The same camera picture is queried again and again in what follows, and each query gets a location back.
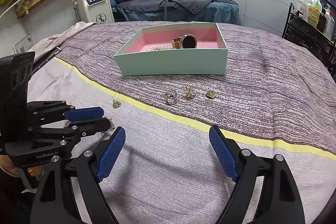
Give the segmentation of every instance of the sl logo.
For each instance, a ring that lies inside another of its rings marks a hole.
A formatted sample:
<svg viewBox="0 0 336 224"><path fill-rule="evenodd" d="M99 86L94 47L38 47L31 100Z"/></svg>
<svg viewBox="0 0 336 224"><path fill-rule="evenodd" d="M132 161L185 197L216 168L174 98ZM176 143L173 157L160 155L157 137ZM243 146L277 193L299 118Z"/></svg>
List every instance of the sl logo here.
<svg viewBox="0 0 336 224"><path fill-rule="evenodd" d="M106 15L105 14L97 15L96 22L98 22L99 24L104 24L106 22Z"/></svg>

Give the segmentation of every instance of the blue gripper pad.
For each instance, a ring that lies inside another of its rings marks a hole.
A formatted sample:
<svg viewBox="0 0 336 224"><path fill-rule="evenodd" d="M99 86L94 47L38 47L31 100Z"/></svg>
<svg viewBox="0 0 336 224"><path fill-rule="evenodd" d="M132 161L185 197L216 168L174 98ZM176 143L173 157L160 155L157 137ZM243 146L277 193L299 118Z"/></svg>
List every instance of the blue gripper pad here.
<svg viewBox="0 0 336 224"><path fill-rule="evenodd" d="M219 159L225 174L234 182L237 182L239 175L237 172L236 159L232 155L220 134L221 132L218 132L214 127L211 127L209 131L210 143L213 150L215 150L217 158Z"/></svg>
<svg viewBox="0 0 336 224"><path fill-rule="evenodd" d="M101 107L80 108L69 110L68 114L64 115L64 120L80 122L99 119L103 116L104 110Z"/></svg>
<svg viewBox="0 0 336 224"><path fill-rule="evenodd" d="M99 182L110 175L113 165L125 144L125 140L125 129L120 128L98 161L96 178Z"/></svg>

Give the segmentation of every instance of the box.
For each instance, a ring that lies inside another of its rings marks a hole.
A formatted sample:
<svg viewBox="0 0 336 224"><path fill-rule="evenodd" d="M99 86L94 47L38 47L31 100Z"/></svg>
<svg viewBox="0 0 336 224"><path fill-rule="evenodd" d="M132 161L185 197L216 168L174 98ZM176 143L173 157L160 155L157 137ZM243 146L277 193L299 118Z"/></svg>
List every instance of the box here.
<svg viewBox="0 0 336 224"><path fill-rule="evenodd" d="M171 40L192 34L197 48L148 51L172 46ZM227 46L216 23L179 23L139 30L114 56L127 75L224 75Z"/></svg>

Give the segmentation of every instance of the pearl bracelet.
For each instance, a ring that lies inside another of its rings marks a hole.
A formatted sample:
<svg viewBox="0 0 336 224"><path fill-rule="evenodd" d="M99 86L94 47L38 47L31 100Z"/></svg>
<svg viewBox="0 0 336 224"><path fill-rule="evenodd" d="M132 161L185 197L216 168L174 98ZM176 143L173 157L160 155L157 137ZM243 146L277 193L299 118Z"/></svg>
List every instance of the pearl bracelet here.
<svg viewBox="0 0 336 224"><path fill-rule="evenodd" d="M159 50L172 50L173 47L170 47L170 46L153 46L153 47L150 47L147 51L150 52L150 51L159 51Z"/></svg>

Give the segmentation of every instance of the watch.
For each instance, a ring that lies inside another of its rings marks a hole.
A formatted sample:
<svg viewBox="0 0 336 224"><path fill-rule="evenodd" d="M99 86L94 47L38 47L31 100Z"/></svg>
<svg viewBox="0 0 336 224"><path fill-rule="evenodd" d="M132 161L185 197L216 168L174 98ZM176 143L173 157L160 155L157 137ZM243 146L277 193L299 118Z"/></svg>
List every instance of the watch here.
<svg viewBox="0 0 336 224"><path fill-rule="evenodd" d="M197 38L192 34L185 34L182 37L173 38L171 44L173 48L196 48Z"/></svg>

